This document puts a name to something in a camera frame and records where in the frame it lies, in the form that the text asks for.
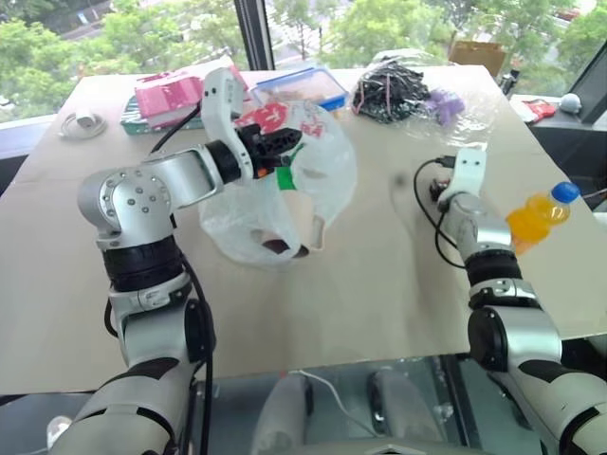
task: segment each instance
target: robotic arm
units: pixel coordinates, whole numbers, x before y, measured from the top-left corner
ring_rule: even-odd
[[[607,453],[607,384],[561,365],[561,339],[522,278],[507,223],[479,198],[486,154],[461,150],[440,194],[468,273],[471,356],[519,406],[549,454]]]
[[[159,455],[173,453],[181,436],[193,375],[215,339],[201,292],[201,301],[189,299],[197,282],[175,243],[173,213],[288,164],[281,154],[302,136],[262,135],[256,124],[235,131],[243,89],[228,70],[213,71],[204,88],[201,117],[212,142],[93,174],[81,186],[78,204],[98,230],[128,371],[100,387],[53,454]]]

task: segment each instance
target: white cable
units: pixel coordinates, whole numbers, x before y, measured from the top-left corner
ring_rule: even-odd
[[[354,422],[359,427],[361,427],[362,429],[364,429],[367,433],[371,434],[373,437],[376,438],[376,437],[379,436],[377,433],[375,433],[373,431],[372,428],[370,428],[367,425],[365,425],[364,423],[362,423],[359,419],[357,419],[355,416],[353,416],[348,411],[348,409],[345,408],[345,406],[341,402],[341,398],[340,398],[340,395],[338,394],[338,391],[336,391],[336,389],[333,386],[333,384],[331,384],[329,381],[327,381],[326,379],[321,378],[320,376],[316,376],[315,374],[305,372],[304,370],[296,370],[294,372],[289,372],[289,373],[290,374],[300,374],[302,376],[306,376],[306,377],[309,377],[311,379],[315,379],[315,380],[323,383],[326,387],[329,388],[329,390],[331,391],[331,393],[333,393],[333,396],[335,397],[335,401],[337,402],[338,406],[340,407],[341,412],[343,412],[348,419],[350,419],[352,422]]]
[[[34,450],[33,452],[24,452],[24,453],[17,453],[16,455],[38,455],[39,453],[47,453],[48,449],[45,448],[39,448],[38,450]]]
[[[590,194],[584,194],[582,197],[583,197],[584,199],[588,199],[588,198],[590,198],[590,197],[595,197],[595,196],[598,196],[599,194],[604,194],[605,192],[607,192],[607,188],[603,188],[602,190],[598,190],[598,191],[595,191],[595,192],[591,192]]]
[[[86,140],[96,137],[105,131],[107,123],[99,114],[90,114],[90,125],[83,127],[78,113],[67,116],[61,125],[59,136],[64,139]]]

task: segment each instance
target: black wires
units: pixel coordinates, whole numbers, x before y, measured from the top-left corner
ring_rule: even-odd
[[[440,247],[440,239],[439,239],[439,237],[442,237],[449,245],[453,246],[454,248],[457,248],[457,245],[455,244],[455,242],[452,239],[450,239],[449,237],[447,237],[447,235],[440,228],[441,225],[443,224],[443,220],[445,218],[445,213],[441,213],[440,218],[438,219],[438,222],[435,222],[433,220],[433,218],[430,216],[430,213],[428,212],[428,210],[424,207],[423,203],[421,202],[421,198],[419,197],[419,189],[417,187],[417,178],[419,177],[419,174],[421,173],[421,171],[426,166],[430,166],[433,163],[436,163],[436,164],[449,163],[449,164],[451,164],[451,157],[450,156],[446,156],[445,158],[429,159],[428,161],[423,162],[419,166],[419,168],[417,168],[417,171],[415,171],[415,174],[414,174],[414,196],[415,196],[415,201],[417,202],[417,205],[419,206],[419,208],[421,209],[421,211],[426,216],[426,219],[434,227],[434,247],[436,248],[436,252],[438,253],[438,255],[441,257],[441,259],[443,259],[443,261],[445,261],[449,265],[452,265],[453,267],[456,267],[456,268],[465,268],[463,265],[456,264],[453,261],[451,261],[445,255],[445,253],[443,252],[443,250]]]
[[[156,145],[152,148],[152,150],[150,151],[150,155],[153,154],[154,152],[157,152],[158,150],[160,150],[162,148],[162,146],[164,144],[167,143],[167,141],[173,137],[173,135],[179,131],[181,128],[183,128],[184,126],[186,126],[186,124],[192,120],[194,117],[196,117],[198,114],[200,114],[200,101],[198,102],[198,104],[196,105],[196,107],[191,111],[190,114],[188,114],[186,117],[184,117],[179,123],[177,123],[173,128],[171,128],[169,131],[166,132],[166,134],[160,138],[160,140],[156,143]]]
[[[118,332],[112,326],[112,303],[108,299],[105,303],[105,311],[103,312],[103,324],[105,325],[105,330],[114,338],[118,338]]]
[[[207,455],[209,451],[209,436],[211,435],[211,402],[212,402],[212,349],[213,349],[213,327],[212,327],[212,314],[211,308],[207,303],[205,294],[200,285],[200,281],[196,276],[192,266],[188,262],[186,256],[181,253],[181,261],[186,269],[190,279],[192,280],[193,289],[198,297],[198,316],[200,317],[200,324],[204,331],[204,344],[205,344],[205,357],[206,357],[206,371],[205,371],[205,408],[202,414],[202,435],[200,439],[200,455]]]

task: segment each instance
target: pink package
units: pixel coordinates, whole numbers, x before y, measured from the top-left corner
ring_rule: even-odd
[[[185,66],[139,79],[135,95],[141,116],[154,128],[178,123],[202,99],[204,78],[220,67],[229,68],[247,90],[233,61],[229,57],[221,57],[205,64]]]

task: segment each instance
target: purple object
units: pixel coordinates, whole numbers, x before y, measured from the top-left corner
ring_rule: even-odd
[[[455,93],[437,89],[430,92],[430,99],[425,102],[431,114],[436,115],[438,123],[449,126],[457,114],[465,109],[464,101]]]

